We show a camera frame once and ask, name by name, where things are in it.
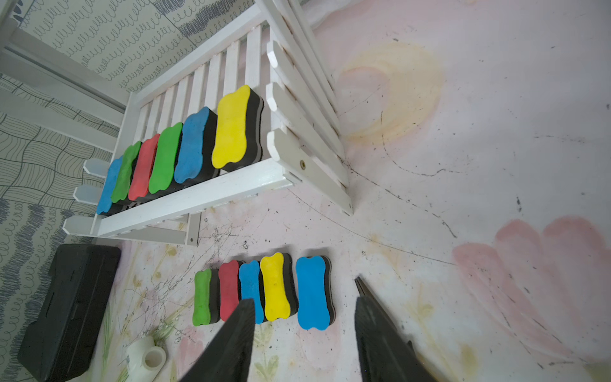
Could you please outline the red eraser shelf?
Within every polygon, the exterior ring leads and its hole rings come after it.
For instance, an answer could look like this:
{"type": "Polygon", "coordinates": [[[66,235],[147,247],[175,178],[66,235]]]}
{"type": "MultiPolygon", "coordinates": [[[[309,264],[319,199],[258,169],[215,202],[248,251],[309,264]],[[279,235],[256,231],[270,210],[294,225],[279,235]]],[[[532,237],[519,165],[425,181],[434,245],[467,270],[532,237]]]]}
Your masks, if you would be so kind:
{"type": "Polygon", "coordinates": [[[128,198],[132,202],[147,202],[151,199],[149,182],[154,168],[160,135],[146,140],[140,148],[128,198]]]}
{"type": "Polygon", "coordinates": [[[240,303],[240,270],[241,262],[232,260],[224,263],[219,269],[222,321],[227,321],[240,303]]]}

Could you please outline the green eraser top shelf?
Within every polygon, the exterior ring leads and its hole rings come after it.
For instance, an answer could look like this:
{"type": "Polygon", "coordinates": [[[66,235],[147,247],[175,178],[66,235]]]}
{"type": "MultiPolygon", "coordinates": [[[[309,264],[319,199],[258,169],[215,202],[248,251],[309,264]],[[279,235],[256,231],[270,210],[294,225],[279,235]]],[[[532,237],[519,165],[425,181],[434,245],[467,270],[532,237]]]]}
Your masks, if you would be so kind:
{"type": "Polygon", "coordinates": [[[193,325],[208,326],[220,320],[220,280],[218,270],[209,268],[194,277],[193,325]]]}

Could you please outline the blue eraser shelf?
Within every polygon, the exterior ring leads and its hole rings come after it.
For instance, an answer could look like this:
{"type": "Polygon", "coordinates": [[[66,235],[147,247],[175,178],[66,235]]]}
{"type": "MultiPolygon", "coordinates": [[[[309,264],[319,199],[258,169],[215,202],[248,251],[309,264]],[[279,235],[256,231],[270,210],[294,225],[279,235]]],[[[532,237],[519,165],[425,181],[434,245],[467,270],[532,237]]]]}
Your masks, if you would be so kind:
{"type": "Polygon", "coordinates": [[[185,188],[215,178],[220,170],[212,163],[217,115],[208,107],[186,119],[174,180],[185,188]]]}
{"type": "Polygon", "coordinates": [[[96,208],[97,215],[111,216],[121,212],[124,209],[123,205],[114,203],[111,200],[111,195],[113,194],[113,191],[116,187],[116,182],[119,176],[122,163],[123,158],[119,157],[111,163],[108,169],[108,175],[96,208]]]}
{"type": "Polygon", "coordinates": [[[299,258],[295,270],[298,281],[299,326],[304,330],[327,330],[335,320],[329,258],[299,258]]]}
{"type": "Polygon", "coordinates": [[[256,312],[256,324],[265,322],[263,278],[257,260],[240,266],[239,279],[242,299],[253,299],[256,312]]]}

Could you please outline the blue eraser top shelf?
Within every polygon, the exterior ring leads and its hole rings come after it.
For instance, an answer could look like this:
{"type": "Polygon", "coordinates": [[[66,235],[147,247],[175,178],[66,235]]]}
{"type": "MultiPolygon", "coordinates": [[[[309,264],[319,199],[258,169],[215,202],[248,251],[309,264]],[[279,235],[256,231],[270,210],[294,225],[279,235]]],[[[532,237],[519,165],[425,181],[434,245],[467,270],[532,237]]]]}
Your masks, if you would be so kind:
{"type": "Polygon", "coordinates": [[[299,326],[304,330],[327,330],[335,320],[329,258],[299,258],[295,270],[298,281],[299,326]]]}
{"type": "Polygon", "coordinates": [[[256,312],[256,324],[265,322],[263,278],[257,260],[240,266],[239,279],[242,299],[253,299],[256,312]]]}

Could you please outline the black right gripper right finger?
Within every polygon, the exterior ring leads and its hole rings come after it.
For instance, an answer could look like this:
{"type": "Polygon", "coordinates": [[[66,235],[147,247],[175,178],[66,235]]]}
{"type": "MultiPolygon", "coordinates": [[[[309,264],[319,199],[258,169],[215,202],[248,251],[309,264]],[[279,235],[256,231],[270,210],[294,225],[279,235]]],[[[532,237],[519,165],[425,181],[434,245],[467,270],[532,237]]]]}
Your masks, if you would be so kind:
{"type": "Polygon", "coordinates": [[[435,380],[369,297],[356,300],[355,331],[363,381],[435,380]]]}

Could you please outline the yellow eraser shelf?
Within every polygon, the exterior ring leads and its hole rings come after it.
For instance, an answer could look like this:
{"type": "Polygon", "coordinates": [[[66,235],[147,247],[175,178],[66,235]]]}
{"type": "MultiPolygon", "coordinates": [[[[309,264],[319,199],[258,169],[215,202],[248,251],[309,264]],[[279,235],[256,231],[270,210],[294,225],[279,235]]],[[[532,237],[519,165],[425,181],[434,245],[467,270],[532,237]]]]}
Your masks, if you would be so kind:
{"type": "Polygon", "coordinates": [[[218,121],[212,164],[231,172],[259,162],[263,98],[248,85],[225,95],[218,107],[218,121]]]}
{"type": "Polygon", "coordinates": [[[292,258],[287,253],[277,252],[260,262],[263,276],[265,317],[273,322],[287,319],[298,312],[298,296],[293,277],[292,258]]]}

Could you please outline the white wooden slatted shelf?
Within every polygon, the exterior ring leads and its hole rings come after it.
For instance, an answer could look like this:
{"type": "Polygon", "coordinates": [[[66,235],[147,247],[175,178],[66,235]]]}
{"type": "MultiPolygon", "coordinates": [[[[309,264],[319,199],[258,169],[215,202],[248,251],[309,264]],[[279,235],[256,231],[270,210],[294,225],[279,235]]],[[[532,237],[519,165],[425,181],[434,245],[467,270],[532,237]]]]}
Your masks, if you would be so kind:
{"type": "Polygon", "coordinates": [[[334,78],[296,1],[257,1],[148,86],[130,95],[114,158],[132,143],[212,107],[241,84],[264,98],[260,162],[114,216],[71,216],[74,237],[195,246],[200,215],[304,182],[353,213],[334,78]]]}

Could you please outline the yellow eraser lower shelf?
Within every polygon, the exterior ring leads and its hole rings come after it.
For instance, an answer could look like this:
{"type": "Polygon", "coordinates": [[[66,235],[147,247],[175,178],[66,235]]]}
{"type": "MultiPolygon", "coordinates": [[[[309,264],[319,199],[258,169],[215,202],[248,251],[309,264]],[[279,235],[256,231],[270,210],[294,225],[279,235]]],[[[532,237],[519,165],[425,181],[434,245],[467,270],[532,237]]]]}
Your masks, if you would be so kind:
{"type": "Polygon", "coordinates": [[[225,95],[218,107],[218,121],[212,164],[231,172],[259,162],[263,98],[248,85],[225,95]]]}

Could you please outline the yellow handled pliers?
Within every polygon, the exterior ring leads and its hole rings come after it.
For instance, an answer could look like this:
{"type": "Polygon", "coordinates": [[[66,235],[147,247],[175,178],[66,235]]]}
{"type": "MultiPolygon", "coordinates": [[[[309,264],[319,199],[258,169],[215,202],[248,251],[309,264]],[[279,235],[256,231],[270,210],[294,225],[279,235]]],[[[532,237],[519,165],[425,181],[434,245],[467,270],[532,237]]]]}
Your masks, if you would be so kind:
{"type": "Polygon", "coordinates": [[[383,317],[388,321],[389,325],[396,331],[397,334],[401,335],[398,327],[396,326],[388,312],[385,310],[383,304],[379,301],[379,299],[377,299],[376,295],[372,292],[372,290],[368,287],[367,283],[360,275],[355,278],[355,284],[359,295],[361,297],[369,298],[374,303],[374,305],[380,310],[383,317]]]}

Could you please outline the blue eraser lower shelf far-left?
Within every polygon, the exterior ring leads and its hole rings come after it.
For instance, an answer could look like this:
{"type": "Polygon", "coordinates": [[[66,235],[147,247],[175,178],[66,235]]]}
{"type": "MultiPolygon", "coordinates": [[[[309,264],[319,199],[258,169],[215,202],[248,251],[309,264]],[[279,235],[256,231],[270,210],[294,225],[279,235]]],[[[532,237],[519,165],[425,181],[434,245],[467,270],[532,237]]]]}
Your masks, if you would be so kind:
{"type": "Polygon", "coordinates": [[[111,216],[121,212],[124,209],[123,205],[114,203],[111,200],[111,195],[113,194],[113,191],[116,187],[116,182],[119,176],[122,163],[123,158],[119,157],[111,163],[108,169],[108,175],[96,208],[97,215],[111,216]]]}

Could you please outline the green eraser shelf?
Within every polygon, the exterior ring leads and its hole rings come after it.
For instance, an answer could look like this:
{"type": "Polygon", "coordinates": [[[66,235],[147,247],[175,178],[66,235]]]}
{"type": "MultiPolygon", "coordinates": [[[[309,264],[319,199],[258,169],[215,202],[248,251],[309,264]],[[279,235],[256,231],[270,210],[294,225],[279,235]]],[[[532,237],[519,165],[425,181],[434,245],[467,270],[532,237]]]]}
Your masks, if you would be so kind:
{"type": "Polygon", "coordinates": [[[138,160],[138,155],[142,146],[142,142],[138,141],[129,146],[122,159],[122,164],[119,169],[119,175],[116,181],[116,187],[111,194],[111,201],[114,204],[126,205],[128,204],[128,194],[130,191],[130,185],[133,178],[133,171],[135,163],[138,160]]]}
{"type": "Polygon", "coordinates": [[[220,280],[218,270],[209,268],[194,277],[193,325],[208,326],[220,320],[220,280]]]}
{"type": "Polygon", "coordinates": [[[168,127],[161,133],[154,160],[154,168],[149,181],[149,191],[153,198],[183,189],[183,185],[174,180],[174,171],[178,163],[181,147],[183,123],[168,127]]]}

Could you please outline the yellow eraser top shelf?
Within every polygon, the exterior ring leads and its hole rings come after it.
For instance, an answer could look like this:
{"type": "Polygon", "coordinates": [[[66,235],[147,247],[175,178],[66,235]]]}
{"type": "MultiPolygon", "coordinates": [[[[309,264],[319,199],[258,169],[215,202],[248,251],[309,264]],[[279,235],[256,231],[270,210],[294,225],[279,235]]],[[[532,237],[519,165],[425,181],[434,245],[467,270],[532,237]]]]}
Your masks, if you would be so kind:
{"type": "Polygon", "coordinates": [[[273,322],[287,319],[298,312],[298,296],[293,277],[292,258],[287,253],[277,252],[260,262],[263,276],[265,317],[273,322]]]}

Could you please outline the white plastic pipe fitting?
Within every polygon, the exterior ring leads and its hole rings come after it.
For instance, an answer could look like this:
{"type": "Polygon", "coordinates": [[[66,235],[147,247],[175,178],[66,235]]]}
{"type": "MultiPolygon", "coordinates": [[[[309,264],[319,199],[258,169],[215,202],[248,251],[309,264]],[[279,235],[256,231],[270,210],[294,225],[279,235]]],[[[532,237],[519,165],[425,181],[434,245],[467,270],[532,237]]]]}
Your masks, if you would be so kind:
{"type": "Polygon", "coordinates": [[[152,336],[138,339],[127,348],[129,382],[152,382],[166,362],[166,353],[152,336]]]}

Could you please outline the black plastic case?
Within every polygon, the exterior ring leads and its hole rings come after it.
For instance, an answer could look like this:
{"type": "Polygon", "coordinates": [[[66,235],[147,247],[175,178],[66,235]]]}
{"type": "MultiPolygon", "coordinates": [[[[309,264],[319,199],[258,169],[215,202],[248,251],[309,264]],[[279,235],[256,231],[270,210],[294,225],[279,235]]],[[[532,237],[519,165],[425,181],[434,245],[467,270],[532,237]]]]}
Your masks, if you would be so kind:
{"type": "Polygon", "coordinates": [[[46,299],[18,351],[36,381],[67,381],[88,370],[120,258],[113,246],[57,248],[46,299]]]}

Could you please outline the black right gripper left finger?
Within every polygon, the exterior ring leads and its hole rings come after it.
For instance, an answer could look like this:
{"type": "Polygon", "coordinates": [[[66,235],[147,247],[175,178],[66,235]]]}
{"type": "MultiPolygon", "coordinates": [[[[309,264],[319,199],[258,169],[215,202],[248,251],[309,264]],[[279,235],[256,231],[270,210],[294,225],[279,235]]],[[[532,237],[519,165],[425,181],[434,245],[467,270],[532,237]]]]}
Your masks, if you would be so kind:
{"type": "Polygon", "coordinates": [[[181,381],[247,381],[255,326],[254,300],[241,300],[181,381]]]}

